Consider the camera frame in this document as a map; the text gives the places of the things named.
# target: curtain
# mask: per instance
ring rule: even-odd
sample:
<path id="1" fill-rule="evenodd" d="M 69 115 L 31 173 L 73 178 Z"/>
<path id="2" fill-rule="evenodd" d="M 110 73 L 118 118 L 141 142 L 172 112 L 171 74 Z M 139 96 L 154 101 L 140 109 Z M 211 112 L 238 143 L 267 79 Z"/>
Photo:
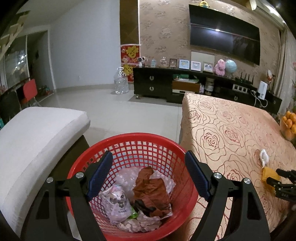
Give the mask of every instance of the curtain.
<path id="1" fill-rule="evenodd" d="M 292 95 L 294 94 L 293 81 L 296 72 L 293 62 L 296 61 L 296 39 L 289 29 L 285 29 L 281 36 L 281 49 L 276 80 L 273 84 L 273 93 L 282 99 L 279 113 L 285 114 L 286 109 L 291 107 Z"/>

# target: television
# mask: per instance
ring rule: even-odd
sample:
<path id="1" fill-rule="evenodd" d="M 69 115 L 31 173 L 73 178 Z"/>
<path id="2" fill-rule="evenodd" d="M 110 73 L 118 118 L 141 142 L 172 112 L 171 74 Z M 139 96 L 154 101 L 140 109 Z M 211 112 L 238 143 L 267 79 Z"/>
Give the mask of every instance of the television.
<path id="1" fill-rule="evenodd" d="M 190 44 L 260 65 L 259 28 L 210 8 L 189 5 Z"/>

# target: pink teddy bear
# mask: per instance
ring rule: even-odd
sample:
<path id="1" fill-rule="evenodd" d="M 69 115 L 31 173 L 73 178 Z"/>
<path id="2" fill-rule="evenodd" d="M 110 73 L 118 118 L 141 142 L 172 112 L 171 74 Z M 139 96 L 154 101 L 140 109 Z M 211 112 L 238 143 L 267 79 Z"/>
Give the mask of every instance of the pink teddy bear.
<path id="1" fill-rule="evenodd" d="M 224 76 L 225 75 L 225 62 L 220 59 L 218 63 L 214 67 L 214 73 L 217 75 Z"/>

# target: silver screw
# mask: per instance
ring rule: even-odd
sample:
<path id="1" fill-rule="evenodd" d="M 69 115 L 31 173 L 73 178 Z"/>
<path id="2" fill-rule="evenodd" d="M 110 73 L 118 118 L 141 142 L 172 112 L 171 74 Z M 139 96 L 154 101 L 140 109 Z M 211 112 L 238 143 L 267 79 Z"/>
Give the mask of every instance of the silver screw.
<path id="1" fill-rule="evenodd" d="M 215 172 L 214 177 L 217 178 L 217 179 L 220 179 L 222 177 L 222 174 L 219 173 L 219 172 Z"/>
<path id="2" fill-rule="evenodd" d="M 245 182 L 246 184 L 250 184 L 250 183 L 251 183 L 251 180 L 248 179 L 248 178 L 245 178 L 245 179 L 244 179 L 244 182 Z"/>
<path id="3" fill-rule="evenodd" d="M 84 176 L 84 173 L 83 172 L 76 173 L 76 177 L 77 178 L 82 178 L 83 176 Z"/>
<path id="4" fill-rule="evenodd" d="M 53 180 L 54 180 L 53 177 L 49 177 L 49 178 L 46 179 L 46 182 L 47 182 L 47 183 L 52 183 Z"/>

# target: air conditioner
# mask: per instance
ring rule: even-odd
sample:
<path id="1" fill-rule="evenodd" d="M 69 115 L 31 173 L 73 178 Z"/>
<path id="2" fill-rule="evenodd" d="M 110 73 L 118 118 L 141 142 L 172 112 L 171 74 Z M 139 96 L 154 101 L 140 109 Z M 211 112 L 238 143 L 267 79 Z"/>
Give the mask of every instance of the air conditioner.
<path id="1" fill-rule="evenodd" d="M 269 19 L 278 29 L 283 30 L 285 28 L 285 21 L 266 0 L 249 0 L 246 7 Z"/>

